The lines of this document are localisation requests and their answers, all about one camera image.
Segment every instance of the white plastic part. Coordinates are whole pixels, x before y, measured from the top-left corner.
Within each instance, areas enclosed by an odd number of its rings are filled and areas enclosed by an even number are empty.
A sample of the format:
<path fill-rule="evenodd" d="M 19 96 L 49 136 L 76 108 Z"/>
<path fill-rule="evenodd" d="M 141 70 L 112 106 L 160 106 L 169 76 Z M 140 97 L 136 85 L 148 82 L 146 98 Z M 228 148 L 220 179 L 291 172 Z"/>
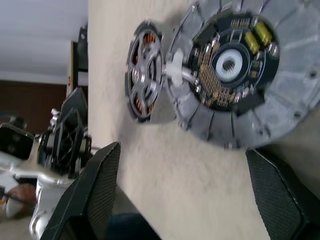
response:
<path fill-rule="evenodd" d="M 166 64 L 166 74 L 171 77 L 173 85 L 178 88 L 183 83 L 182 77 L 182 62 L 184 59 L 184 53 L 179 48 L 174 56 L 172 62 Z"/>
<path fill-rule="evenodd" d="M 224 64 L 227 61 L 232 61 L 234 64 L 231 70 L 225 70 L 224 68 Z M 215 72 L 222 81 L 230 82 L 239 75 L 242 65 L 243 59 L 240 52 L 235 49 L 230 49 L 222 53 L 219 57 L 216 63 Z"/>

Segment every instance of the black circuit board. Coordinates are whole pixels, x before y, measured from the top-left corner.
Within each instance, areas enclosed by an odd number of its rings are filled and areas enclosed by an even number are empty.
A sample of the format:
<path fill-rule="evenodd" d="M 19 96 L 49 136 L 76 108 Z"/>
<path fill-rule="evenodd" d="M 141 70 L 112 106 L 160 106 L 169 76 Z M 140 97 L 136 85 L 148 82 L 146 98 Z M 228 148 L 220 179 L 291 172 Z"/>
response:
<path fill-rule="evenodd" d="M 247 101 L 240 100 L 235 103 L 234 98 L 236 94 L 243 92 L 247 88 L 250 88 L 250 95 L 263 94 L 264 87 L 274 79 L 277 73 L 279 58 L 272 58 L 269 55 L 267 47 L 264 46 L 259 37 L 254 33 L 254 30 L 252 30 L 251 23 L 253 18 L 254 16 L 250 13 L 233 14 L 231 11 L 221 13 L 218 16 L 212 17 L 193 39 L 193 49 L 186 67 L 190 68 L 195 72 L 195 75 L 198 76 L 201 91 L 194 92 L 196 97 L 211 109 L 234 111 L 239 109 L 239 107 L 243 108 L 241 104 Z M 272 35 L 272 41 L 279 45 L 277 36 L 272 28 L 268 23 L 263 23 Z M 263 56 L 259 59 L 255 59 L 255 55 L 250 51 L 245 41 L 245 34 L 249 31 L 255 34 L 255 38 L 260 46 L 260 51 L 263 53 Z M 203 67 L 201 64 L 201 62 L 203 63 L 203 61 L 201 61 L 203 57 L 202 53 L 206 51 L 208 43 L 210 43 L 217 34 L 220 36 L 219 48 L 212 54 L 210 60 L 210 66 L 213 72 L 212 76 L 215 76 L 215 67 L 218 58 L 225 50 L 237 50 L 242 56 L 243 63 L 240 74 L 233 81 L 223 82 L 218 79 L 219 89 L 212 93 L 212 88 L 208 91 L 208 83 L 204 82 L 204 79 L 201 78 L 199 73 L 203 70 L 201 70 L 201 67 Z M 194 54 L 196 49 L 200 49 L 199 56 L 195 56 Z M 206 81 L 212 78 L 212 82 L 216 84 L 214 82 L 215 77 L 207 77 Z"/>

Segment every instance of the wall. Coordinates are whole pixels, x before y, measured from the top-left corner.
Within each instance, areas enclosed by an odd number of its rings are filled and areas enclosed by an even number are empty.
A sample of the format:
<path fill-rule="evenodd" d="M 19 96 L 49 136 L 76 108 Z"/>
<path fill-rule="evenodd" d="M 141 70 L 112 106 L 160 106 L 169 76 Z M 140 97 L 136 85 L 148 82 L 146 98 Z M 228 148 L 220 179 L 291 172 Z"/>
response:
<path fill-rule="evenodd" d="M 87 0 L 0 0 L 0 79 L 65 84 L 70 41 L 87 21 Z"/>

